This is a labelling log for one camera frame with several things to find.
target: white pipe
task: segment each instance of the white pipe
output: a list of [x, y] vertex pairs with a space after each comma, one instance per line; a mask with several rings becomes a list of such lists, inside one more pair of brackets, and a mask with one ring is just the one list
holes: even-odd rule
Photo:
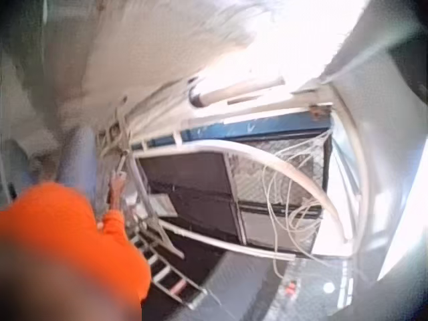
[[226, 140], [198, 140], [195, 142], [187, 142], [182, 145], [157, 147], [147, 151], [135, 151], [133, 155], [135, 158], [151, 158], [177, 154], [191, 154], [194, 152], [226, 152], [242, 156], [251, 161], [261, 163], [266, 167], [289, 177], [312, 194], [315, 199], [320, 202], [323, 208], [333, 216], [338, 223], [342, 238], [345, 240], [344, 227], [340, 221], [336, 207], [322, 188], [319, 187], [312, 179], [307, 177], [302, 171], [269, 152], [245, 144], [240, 144], [238, 142], [229, 142]]
[[174, 224], [165, 222], [161, 219], [159, 219], [159, 224], [164, 229], [167, 229], [177, 235], [181, 235], [184, 237], [188, 237], [189, 239], [194, 239], [195, 241], [199, 241], [205, 244], [209, 244], [215, 247], [220, 247], [221, 249], [226, 249], [228, 251], [233, 251], [237, 253], [257, 256], [257, 257], [266, 257], [269, 259], [279, 259], [282, 261], [294, 261], [296, 258], [295, 254], [288, 254], [288, 253], [275, 253], [274, 251], [268, 251], [265, 249], [257, 249], [255, 247], [249, 247], [249, 246], [242, 246], [238, 244], [233, 244], [225, 241], [221, 241], [219, 239], [214, 239], [212, 237], [207, 237], [192, 231], [188, 231], [186, 229], [183, 229], [181, 227], [178, 227]]
[[336, 115], [339, 117], [343, 128], [346, 131], [346, 135], [349, 139], [352, 150], [355, 154], [356, 165], [359, 173], [359, 183], [360, 183], [360, 206], [358, 208], [358, 222], [356, 227], [356, 237], [354, 240], [354, 249], [353, 252], [356, 253], [361, 246], [362, 237], [364, 236], [364, 230], [366, 229], [367, 216], [368, 216], [368, 206], [369, 206], [369, 197], [370, 197], [370, 179], [368, 175], [368, 167], [366, 163], [366, 158], [364, 155], [364, 149], [362, 147], [360, 135], [358, 133], [358, 128], [356, 127], [354, 118], [352, 117], [349, 109], [346, 107], [345, 103], [342, 101], [342, 98], [334, 91], [334, 87], [331, 85], [324, 86], [326, 91], [331, 92], [333, 99], [333, 110]]

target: gray floor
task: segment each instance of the gray floor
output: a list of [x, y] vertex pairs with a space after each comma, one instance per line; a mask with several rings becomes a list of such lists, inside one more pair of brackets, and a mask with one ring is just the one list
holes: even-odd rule
[[[341, 283], [343, 263], [329, 261], [329, 267], [309, 259], [297, 259], [289, 263], [285, 278], [278, 288], [275, 300], [272, 303], [264, 321], [298, 320], [317, 321], [325, 320], [338, 310], [338, 301], [346, 301], [347, 289], [342, 292]], [[286, 287], [291, 281], [297, 281], [297, 290], [294, 296], [286, 293]], [[324, 285], [331, 282], [335, 290], [331, 294], [324, 291]]]

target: red object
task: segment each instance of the red object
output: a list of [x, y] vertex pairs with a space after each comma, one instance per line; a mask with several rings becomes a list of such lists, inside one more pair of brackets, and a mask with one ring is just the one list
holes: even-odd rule
[[296, 283], [290, 282], [286, 288], [286, 294], [289, 296], [293, 296], [296, 294]]
[[31, 188], [0, 213], [0, 235], [62, 260], [134, 306], [146, 298], [150, 267], [128, 241], [121, 212], [107, 212], [98, 231], [89, 202], [71, 188]]

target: metal grate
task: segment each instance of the metal grate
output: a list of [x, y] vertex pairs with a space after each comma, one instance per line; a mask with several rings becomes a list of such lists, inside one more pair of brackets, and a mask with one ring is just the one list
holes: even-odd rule
[[[272, 154], [287, 148], [289, 146], [304, 142], [304, 139], [289, 140], [266, 140], [262, 142], [249, 142], [250, 146], [265, 150]], [[300, 170], [322, 186], [324, 176], [324, 147], [321, 144], [309, 152], [308, 145], [293, 148], [290, 152], [283, 154], [282, 159], [287, 159], [295, 154], [302, 153], [290, 161], [295, 167], [298, 167], [308, 156], [312, 157], [302, 166]], [[230, 156], [231, 172], [236, 186], [237, 198], [239, 201], [251, 201], [257, 203], [266, 203], [265, 193], [263, 191], [262, 173], [263, 165], [247, 160], [239, 156]], [[265, 183], [268, 186], [274, 171], [266, 169]], [[289, 178], [282, 175], [276, 175], [270, 193], [271, 203], [284, 204], [288, 190]], [[294, 183], [290, 192], [290, 204], [301, 205], [311, 195], [301, 186]]]

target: white surface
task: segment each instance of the white surface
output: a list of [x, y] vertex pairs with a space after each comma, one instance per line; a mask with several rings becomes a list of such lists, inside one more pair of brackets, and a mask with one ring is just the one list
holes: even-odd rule
[[428, 142], [419, 164], [415, 181], [397, 231], [388, 250], [378, 280], [383, 278], [400, 259], [421, 241], [428, 224]]
[[[351, 236], [352, 227], [350, 225], [350, 212], [346, 190], [334, 157], [330, 159], [327, 195], [337, 208], [341, 222], [344, 225], [345, 235]], [[351, 253], [352, 242], [344, 243], [330, 215], [324, 214], [312, 249], [312, 254], [349, 256]]]

